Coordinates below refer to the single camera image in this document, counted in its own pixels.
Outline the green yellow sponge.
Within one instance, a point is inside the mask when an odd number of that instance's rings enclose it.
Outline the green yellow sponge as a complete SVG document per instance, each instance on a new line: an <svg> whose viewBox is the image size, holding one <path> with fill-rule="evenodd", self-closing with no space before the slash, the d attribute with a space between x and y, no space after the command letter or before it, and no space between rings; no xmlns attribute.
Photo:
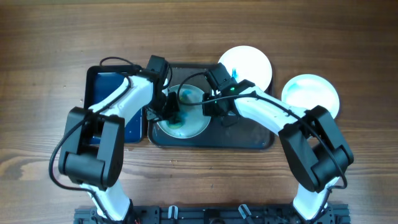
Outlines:
<svg viewBox="0 0 398 224"><path fill-rule="evenodd" d="M181 128L186 123L186 112L184 111L174 111L170 113L167 118L166 123L170 129Z"/></svg>

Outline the white plate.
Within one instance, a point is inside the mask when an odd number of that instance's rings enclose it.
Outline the white plate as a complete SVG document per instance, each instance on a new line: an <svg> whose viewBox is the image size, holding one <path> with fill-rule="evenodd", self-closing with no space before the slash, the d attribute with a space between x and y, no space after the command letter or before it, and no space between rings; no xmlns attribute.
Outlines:
<svg viewBox="0 0 398 224"><path fill-rule="evenodd" d="M268 89L272 81L272 65L259 49L240 45L227 50L218 60L228 73L239 83L248 80L262 91Z"/></svg>
<svg viewBox="0 0 398 224"><path fill-rule="evenodd" d="M282 89L281 101L308 110L320 105L333 118L337 117L340 110L340 98L335 87L323 77L313 74L297 75L290 79Z"/></svg>
<svg viewBox="0 0 398 224"><path fill-rule="evenodd" d="M204 91L193 85L183 85L180 90L180 100L187 103L202 101ZM204 116L201 105L179 106L177 122L159 121L160 129L173 138L188 139L199 135L210 123L211 117Z"/></svg>

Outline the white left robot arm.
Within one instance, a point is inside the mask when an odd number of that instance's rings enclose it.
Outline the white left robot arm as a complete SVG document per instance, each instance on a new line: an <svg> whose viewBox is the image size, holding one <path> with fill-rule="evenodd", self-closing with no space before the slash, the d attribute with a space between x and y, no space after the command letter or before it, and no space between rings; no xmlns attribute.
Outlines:
<svg viewBox="0 0 398 224"><path fill-rule="evenodd" d="M132 200L119 181L123 166L125 127L145 108L163 118L168 105L164 91L173 71L164 68L97 66L114 91L87 108L70 110L65 134L55 146L49 176L58 187L86 192L95 203L96 223L140 223Z"/></svg>

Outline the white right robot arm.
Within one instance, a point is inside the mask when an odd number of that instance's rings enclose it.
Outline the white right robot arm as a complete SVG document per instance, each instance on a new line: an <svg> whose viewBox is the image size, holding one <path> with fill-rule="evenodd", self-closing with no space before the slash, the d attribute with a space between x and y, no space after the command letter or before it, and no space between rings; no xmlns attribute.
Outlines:
<svg viewBox="0 0 398 224"><path fill-rule="evenodd" d="M291 172L299 182L294 209L315 223L325 212L334 189L348 185L345 171L354 155L330 112L322 106L306 110L290 106L248 80L210 81L214 97L206 107L233 111L278 135Z"/></svg>

